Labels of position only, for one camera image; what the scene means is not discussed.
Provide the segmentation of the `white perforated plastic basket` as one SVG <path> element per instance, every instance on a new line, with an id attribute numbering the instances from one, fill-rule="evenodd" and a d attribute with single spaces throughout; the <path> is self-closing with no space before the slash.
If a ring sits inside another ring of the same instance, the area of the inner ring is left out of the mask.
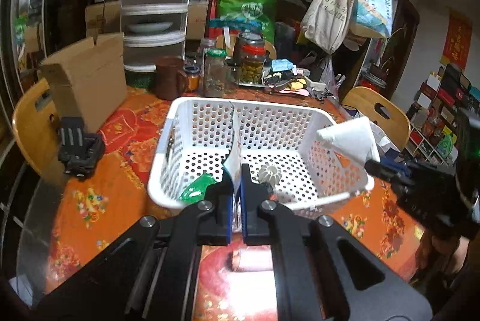
<path id="1" fill-rule="evenodd" d="M 374 188 L 374 178 L 344 153 L 326 149 L 317 131 L 335 124 L 325 111 L 262 101 L 182 97 L 170 106 L 147 183 L 150 199 L 180 212 L 182 193 L 202 174 L 220 181 L 233 142 L 253 181 L 261 168 L 280 173 L 274 192 L 295 213 L 334 213 Z"/>

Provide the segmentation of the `beige canvas tote bag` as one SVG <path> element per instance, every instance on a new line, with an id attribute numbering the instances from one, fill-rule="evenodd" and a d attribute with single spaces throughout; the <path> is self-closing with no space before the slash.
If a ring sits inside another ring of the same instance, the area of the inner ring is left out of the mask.
<path id="1" fill-rule="evenodd" d="M 307 40 L 332 55 L 343 43 L 355 0 L 312 0 L 301 29 Z"/>

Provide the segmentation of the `white pink cloth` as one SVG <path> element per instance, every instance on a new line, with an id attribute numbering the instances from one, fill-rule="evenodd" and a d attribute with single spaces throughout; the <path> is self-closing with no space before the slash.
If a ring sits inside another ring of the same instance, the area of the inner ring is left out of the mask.
<path id="1" fill-rule="evenodd" d="M 229 267 L 235 272 L 263 272 L 273 269 L 270 248 L 239 248 L 233 250 L 229 257 Z"/>

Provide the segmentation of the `low shelf with boxes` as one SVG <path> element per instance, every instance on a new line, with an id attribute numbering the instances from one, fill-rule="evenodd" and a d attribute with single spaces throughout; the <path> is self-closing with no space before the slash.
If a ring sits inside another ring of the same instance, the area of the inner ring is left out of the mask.
<path id="1" fill-rule="evenodd" d="M 407 117 L 411 132 L 403 152 L 408 158 L 452 165 L 460 147 L 460 109 L 479 112 L 479 90 L 459 66 L 448 64 L 422 83 Z"/>

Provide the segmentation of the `green lid glass jar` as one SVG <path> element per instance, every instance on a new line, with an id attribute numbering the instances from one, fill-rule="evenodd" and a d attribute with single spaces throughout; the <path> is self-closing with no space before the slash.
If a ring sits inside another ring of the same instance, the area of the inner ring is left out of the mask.
<path id="1" fill-rule="evenodd" d="M 224 96 L 229 71 L 226 56 L 224 49 L 208 49 L 205 53 L 203 89 L 206 97 Z"/>

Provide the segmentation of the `brown cardboard box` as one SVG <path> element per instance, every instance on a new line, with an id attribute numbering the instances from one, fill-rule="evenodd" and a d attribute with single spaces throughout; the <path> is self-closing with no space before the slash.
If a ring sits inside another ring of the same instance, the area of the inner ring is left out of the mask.
<path id="1" fill-rule="evenodd" d="M 80 117 L 97 132 L 127 96 L 120 33 L 89 37 L 53 53 L 41 64 L 58 115 Z"/>

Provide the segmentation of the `green foil packet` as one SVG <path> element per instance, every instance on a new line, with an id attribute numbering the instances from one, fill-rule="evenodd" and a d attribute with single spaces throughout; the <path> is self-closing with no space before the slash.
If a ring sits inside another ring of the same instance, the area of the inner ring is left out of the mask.
<path id="1" fill-rule="evenodd" d="M 215 178 L 208 173 L 203 173 L 188 185 L 180 196 L 180 201 L 191 205 L 204 199 L 207 188 L 216 183 Z"/>

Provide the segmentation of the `red floral tablecloth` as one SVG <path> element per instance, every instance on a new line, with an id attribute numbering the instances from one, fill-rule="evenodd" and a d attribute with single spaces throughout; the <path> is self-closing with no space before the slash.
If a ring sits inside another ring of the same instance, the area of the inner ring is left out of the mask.
<path id="1" fill-rule="evenodd" d="M 101 128 L 106 152 L 94 175 L 70 179 L 57 210 L 42 287 L 50 292 L 105 249 L 143 215 L 166 219 L 150 201 L 146 184 L 169 103 L 139 88 Z M 401 212 L 388 183 L 349 201 L 334 219 L 404 280 L 413 276 L 422 229 Z M 206 247 L 194 310 L 196 320 L 274 320 L 273 275 L 221 267 L 230 247 Z"/>

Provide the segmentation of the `green shopping bag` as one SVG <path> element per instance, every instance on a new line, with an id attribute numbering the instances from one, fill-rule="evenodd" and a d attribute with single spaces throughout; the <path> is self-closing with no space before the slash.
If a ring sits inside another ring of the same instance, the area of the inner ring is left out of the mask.
<path id="1" fill-rule="evenodd" d="M 273 43 L 277 0 L 217 0 L 216 17 L 242 22 L 260 29 L 264 39 Z"/>

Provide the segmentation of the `brown ceramic mug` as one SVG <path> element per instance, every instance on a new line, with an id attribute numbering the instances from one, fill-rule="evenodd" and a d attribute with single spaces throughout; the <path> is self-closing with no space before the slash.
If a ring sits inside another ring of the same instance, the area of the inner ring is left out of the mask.
<path id="1" fill-rule="evenodd" d="M 161 56 L 155 63 L 155 95 L 166 101 L 181 97 L 188 88 L 182 57 Z"/>

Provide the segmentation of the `white ribbed round sponge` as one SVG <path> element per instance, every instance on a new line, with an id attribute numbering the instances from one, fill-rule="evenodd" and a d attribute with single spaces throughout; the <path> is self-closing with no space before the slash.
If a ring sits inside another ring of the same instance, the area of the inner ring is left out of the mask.
<path id="1" fill-rule="evenodd" d="M 262 166 L 258 172 L 258 181 L 275 187 L 281 181 L 281 172 L 275 166 Z"/>

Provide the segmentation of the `right wooden chair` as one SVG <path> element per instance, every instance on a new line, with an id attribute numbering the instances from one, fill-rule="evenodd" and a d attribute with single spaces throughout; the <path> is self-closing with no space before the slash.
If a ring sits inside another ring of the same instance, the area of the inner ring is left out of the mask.
<path id="1" fill-rule="evenodd" d="M 402 151 L 407 145 L 411 133 L 407 115 L 378 92 L 366 87 L 352 88 L 342 105 L 360 111 L 377 124 L 398 150 Z"/>

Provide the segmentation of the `white tissue napkin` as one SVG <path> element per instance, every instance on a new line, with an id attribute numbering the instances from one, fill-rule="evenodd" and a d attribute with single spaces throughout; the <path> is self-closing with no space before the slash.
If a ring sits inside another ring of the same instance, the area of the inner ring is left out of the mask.
<path id="1" fill-rule="evenodd" d="M 368 160 L 380 162 L 370 121 L 366 117 L 319 129 L 316 138 L 325 149 L 332 149 L 361 166 Z"/>

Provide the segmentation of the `white red printed packet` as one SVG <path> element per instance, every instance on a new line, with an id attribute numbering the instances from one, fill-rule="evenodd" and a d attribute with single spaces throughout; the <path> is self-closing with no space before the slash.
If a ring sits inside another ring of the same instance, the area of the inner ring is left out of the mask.
<path id="1" fill-rule="evenodd" d="M 240 117 L 235 107 L 230 111 L 232 118 L 232 144 L 227 157 L 224 160 L 224 172 L 229 175 L 233 186 L 233 207 L 232 207 L 232 230 L 233 233 L 241 231 L 241 219 L 239 218 L 240 185 L 242 177 L 242 141 L 240 134 Z"/>

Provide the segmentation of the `light blue printed bag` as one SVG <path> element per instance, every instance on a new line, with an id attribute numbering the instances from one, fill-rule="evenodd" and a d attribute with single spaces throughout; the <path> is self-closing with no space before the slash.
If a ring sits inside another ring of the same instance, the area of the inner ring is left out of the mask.
<path id="1" fill-rule="evenodd" d="M 392 24 L 392 0 L 355 0 L 350 20 L 354 35 L 386 39 L 391 36 Z"/>

